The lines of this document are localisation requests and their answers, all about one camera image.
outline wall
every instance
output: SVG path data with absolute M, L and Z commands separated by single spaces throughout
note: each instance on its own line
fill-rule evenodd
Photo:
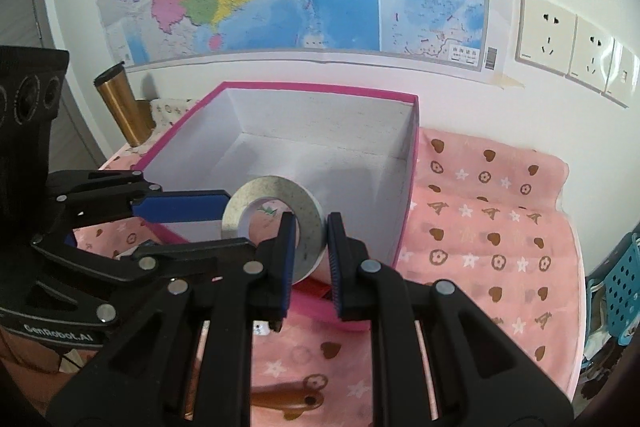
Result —
M 553 0 L 609 29 L 640 52 L 640 0 Z M 517 20 L 519 3 L 514 4 Z M 113 64 L 94 0 L 48 0 L 59 47 L 72 54 L 72 91 L 103 150 L 123 142 L 92 86 Z M 510 57 L 515 53 L 513 27 Z M 506 73 L 523 88 L 497 87 L 416 71 L 305 62 L 237 62 L 134 73 L 136 95 L 196 98 L 222 80 L 327 82 L 410 90 L 420 96 L 421 125 L 489 137 L 559 156 L 571 169 L 564 209 L 577 227 L 587 272 L 640 219 L 640 103 L 624 110 L 571 81 L 508 58 Z

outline roll of tape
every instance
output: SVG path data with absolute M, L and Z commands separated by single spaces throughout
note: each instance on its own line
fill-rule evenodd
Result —
M 222 239 L 249 237 L 253 213 L 267 201 L 285 203 L 298 220 L 299 239 L 293 265 L 293 282 L 299 282 L 318 267 L 326 246 L 326 222 L 315 197 L 291 180 L 261 176 L 245 183 L 226 205 L 222 216 Z

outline barcode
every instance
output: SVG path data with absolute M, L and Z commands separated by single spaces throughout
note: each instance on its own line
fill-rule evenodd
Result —
M 498 56 L 497 48 L 489 48 L 486 51 L 486 62 L 484 63 L 484 67 L 487 70 L 495 70 L 495 59 Z

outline gray door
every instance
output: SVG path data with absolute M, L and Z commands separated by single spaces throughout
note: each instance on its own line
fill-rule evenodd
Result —
M 44 0 L 0 0 L 0 44 L 53 47 Z M 104 161 L 68 87 L 51 126 L 49 169 L 95 169 Z

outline white box with pink edge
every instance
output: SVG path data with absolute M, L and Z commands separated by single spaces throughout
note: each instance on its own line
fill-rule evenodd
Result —
M 324 216 L 340 212 L 347 234 L 364 241 L 370 257 L 395 266 L 410 209 L 418 122 L 412 94 L 226 82 L 175 123 L 136 168 L 164 190 L 231 195 L 260 176 L 281 176 L 304 187 Z M 250 218 L 249 239 L 273 237 L 284 208 L 277 201 L 261 204 Z M 172 243 L 221 238 L 220 221 L 153 229 Z M 292 310 L 343 328 L 365 327 L 338 322 L 331 301 L 319 298 L 322 283 L 330 282 L 326 261 L 311 278 L 318 284 L 294 286 Z

